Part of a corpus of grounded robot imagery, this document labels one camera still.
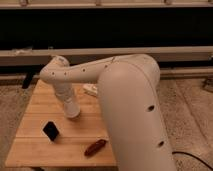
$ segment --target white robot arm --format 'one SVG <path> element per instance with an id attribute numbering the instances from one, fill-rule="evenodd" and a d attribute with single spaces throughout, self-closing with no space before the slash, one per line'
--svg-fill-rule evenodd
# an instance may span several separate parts
<path id="1" fill-rule="evenodd" d="M 40 77 L 53 85 L 71 118 L 80 109 L 70 83 L 98 83 L 102 116 L 120 171 L 176 171 L 155 90 L 160 70 L 153 58 L 125 55 L 69 67 L 57 56 Z"/>

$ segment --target floor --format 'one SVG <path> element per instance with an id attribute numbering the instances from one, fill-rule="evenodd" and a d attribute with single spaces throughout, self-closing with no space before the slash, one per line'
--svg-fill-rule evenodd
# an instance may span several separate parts
<path id="1" fill-rule="evenodd" d="M 204 79 L 161 80 L 157 88 L 161 110 L 173 151 L 193 153 L 213 166 L 213 93 L 202 89 Z M 5 168 L 4 161 L 16 129 L 29 102 L 35 82 L 21 88 L 23 76 L 0 76 L 0 170 L 30 171 L 29 168 Z M 197 160 L 176 154 L 178 171 L 209 171 Z M 47 171 L 116 171 L 116 168 L 46 168 Z"/>

